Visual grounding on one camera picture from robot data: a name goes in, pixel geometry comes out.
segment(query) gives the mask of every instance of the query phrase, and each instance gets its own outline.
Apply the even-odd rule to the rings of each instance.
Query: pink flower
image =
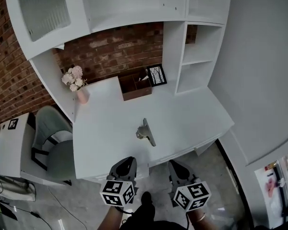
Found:
[[[80,79],[82,77],[82,68],[80,66],[75,66],[72,69],[72,75],[76,78],[76,79]]]

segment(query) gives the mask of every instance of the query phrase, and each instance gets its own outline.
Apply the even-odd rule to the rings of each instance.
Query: white desk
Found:
[[[174,83],[124,102],[117,77],[86,86],[87,104],[77,106],[73,149],[77,178],[108,174],[113,164],[134,156],[138,165],[166,162],[214,141],[234,124],[206,87],[174,95]],[[146,118],[156,147],[135,132]]]
[[[45,170],[31,160],[35,129],[28,125],[28,117],[29,113],[16,117],[16,129],[8,129],[10,120],[0,124],[0,175],[21,177],[46,185],[63,184],[52,180]]]

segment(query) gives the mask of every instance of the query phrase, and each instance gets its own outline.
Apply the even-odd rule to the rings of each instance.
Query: white box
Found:
[[[177,188],[174,201],[185,211],[203,207],[211,196],[206,182],[194,183]]]
[[[132,182],[105,180],[101,184],[100,195],[106,205],[125,207],[134,197]]]

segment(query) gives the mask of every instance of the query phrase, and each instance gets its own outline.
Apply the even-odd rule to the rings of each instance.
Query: artificial flower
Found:
[[[78,90],[78,86],[75,85],[74,83],[71,84],[71,85],[69,86],[69,88],[70,88],[70,90],[73,91],[73,92]]]
[[[75,78],[69,74],[69,73],[65,73],[62,77],[62,82],[67,85],[68,83],[74,83],[75,82]]]
[[[72,75],[76,78],[76,79],[80,79],[82,77],[82,68],[80,66],[75,66],[72,68]]]
[[[76,79],[75,85],[77,85],[78,87],[81,87],[83,85],[83,80],[82,79]]]

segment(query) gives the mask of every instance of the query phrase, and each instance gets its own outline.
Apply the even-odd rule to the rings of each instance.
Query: black picture frame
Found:
[[[11,119],[8,129],[16,129],[17,123],[18,123],[18,118]]]
[[[167,79],[165,77],[161,64],[149,66],[146,69],[147,69],[148,77],[149,77],[152,87],[167,83]]]

